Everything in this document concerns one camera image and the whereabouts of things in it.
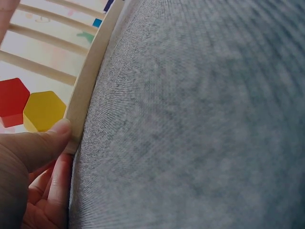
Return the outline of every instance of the wooden slat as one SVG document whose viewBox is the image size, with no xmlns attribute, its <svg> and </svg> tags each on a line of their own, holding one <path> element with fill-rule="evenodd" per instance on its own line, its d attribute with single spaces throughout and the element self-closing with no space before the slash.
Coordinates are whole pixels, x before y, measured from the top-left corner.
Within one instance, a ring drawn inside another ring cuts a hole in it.
<svg viewBox="0 0 305 229">
<path fill-rule="evenodd" d="M 22 27 L 16 24 L 10 24 L 9 31 L 25 35 L 27 37 L 31 37 L 33 39 L 46 42 L 62 49 L 66 49 L 68 51 L 77 53 L 79 55 L 87 55 L 88 50 L 84 47 L 81 47 L 77 44 L 73 44 L 71 42 L 67 42 L 57 37 L 53 37 L 51 35 L 45 34 L 43 32 L 39 32 L 36 30 L 32 30 L 26 27 Z"/>
<path fill-rule="evenodd" d="M 43 76 L 46 76 L 50 79 L 54 79 L 56 81 L 68 84 L 68 85 L 74 85 L 76 81 L 76 77 L 61 71 L 58 71 L 56 69 L 50 68 L 48 66 L 24 59 L 22 57 L 10 54 L 8 52 L 4 52 L 0 50 L 0 60 L 4 61 L 6 63 L 18 66 L 20 68 L 23 68 L 27 71 L 37 73 Z"/>
<path fill-rule="evenodd" d="M 28 12 L 28 13 L 40 15 L 42 17 L 49 18 L 49 19 L 54 20 L 54 21 L 58 21 L 60 23 L 69 25 L 71 27 L 74 27 L 74 28 L 79 29 L 81 31 L 90 33 L 92 35 L 95 35 L 97 30 L 98 30 L 98 28 L 96 28 L 94 26 L 90 26 L 90 25 L 81 23 L 79 21 L 73 20 L 71 18 L 67 18 L 67 17 L 61 16 L 61 15 L 58 15 L 56 13 L 52 13 L 52 12 L 42 10 L 42 9 L 39 9 L 39 8 L 36 8 L 36 7 L 32 7 L 32 6 L 28 6 L 28 5 L 24 5 L 24 4 L 19 4 L 17 9 L 21 10 L 21 11 Z"/>
<path fill-rule="evenodd" d="M 65 113 L 65 118 L 69 119 L 72 124 L 72 139 L 65 149 L 66 153 L 75 154 L 81 140 L 97 75 L 104 59 L 112 31 L 123 6 L 123 0 L 115 0 L 112 4 L 92 42 L 86 61 L 75 82 L 72 96 Z"/>
<path fill-rule="evenodd" d="M 88 15 L 91 15 L 91 16 L 93 16 L 95 18 L 98 18 L 98 19 L 101 19 L 101 20 L 104 20 L 104 18 L 105 18 L 105 13 L 101 13 L 101 12 L 98 12 L 96 10 L 78 5 L 74 2 L 70 2 L 70 1 L 66 1 L 66 0 L 46 0 L 46 1 L 62 5 L 64 7 L 67 7 L 67 8 L 82 12 L 82 13 L 86 13 Z"/>
</svg>

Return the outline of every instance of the hand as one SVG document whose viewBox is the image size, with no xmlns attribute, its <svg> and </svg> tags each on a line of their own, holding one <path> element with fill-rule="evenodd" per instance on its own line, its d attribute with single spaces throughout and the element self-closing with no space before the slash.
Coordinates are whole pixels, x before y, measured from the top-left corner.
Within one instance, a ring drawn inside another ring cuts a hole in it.
<svg viewBox="0 0 305 229">
<path fill-rule="evenodd" d="M 72 156 L 61 154 L 70 122 L 46 133 L 0 135 L 0 228 L 63 229 Z"/>
</svg>

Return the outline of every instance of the fingernail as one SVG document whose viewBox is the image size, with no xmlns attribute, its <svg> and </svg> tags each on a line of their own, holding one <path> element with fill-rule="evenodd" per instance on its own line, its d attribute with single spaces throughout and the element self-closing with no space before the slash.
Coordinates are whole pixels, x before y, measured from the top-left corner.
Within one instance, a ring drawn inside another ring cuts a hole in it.
<svg viewBox="0 0 305 229">
<path fill-rule="evenodd" d="M 70 127 L 71 123 L 68 119 L 61 119 L 48 132 L 56 132 L 63 135 L 70 130 Z"/>
</svg>

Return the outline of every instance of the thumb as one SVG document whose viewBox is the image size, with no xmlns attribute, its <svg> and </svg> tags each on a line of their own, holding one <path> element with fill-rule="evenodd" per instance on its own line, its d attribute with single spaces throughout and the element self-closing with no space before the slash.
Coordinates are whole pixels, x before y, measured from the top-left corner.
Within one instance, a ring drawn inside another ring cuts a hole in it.
<svg viewBox="0 0 305 229">
<path fill-rule="evenodd" d="M 62 119 L 47 132 L 0 135 L 0 148 L 13 153 L 31 173 L 57 159 L 70 136 L 71 124 Z"/>
</svg>

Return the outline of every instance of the gray felt surface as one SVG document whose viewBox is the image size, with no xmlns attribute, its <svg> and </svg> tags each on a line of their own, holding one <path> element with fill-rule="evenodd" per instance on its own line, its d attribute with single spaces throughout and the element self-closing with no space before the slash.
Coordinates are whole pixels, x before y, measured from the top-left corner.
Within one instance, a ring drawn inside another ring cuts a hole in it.
<svg viewBox="0 0 305 229">
<path fill-rule="evenodd" d="M 70 228 L 305 228 L 304 93 L 304 0 L 126 0 Z"/>
</svg>

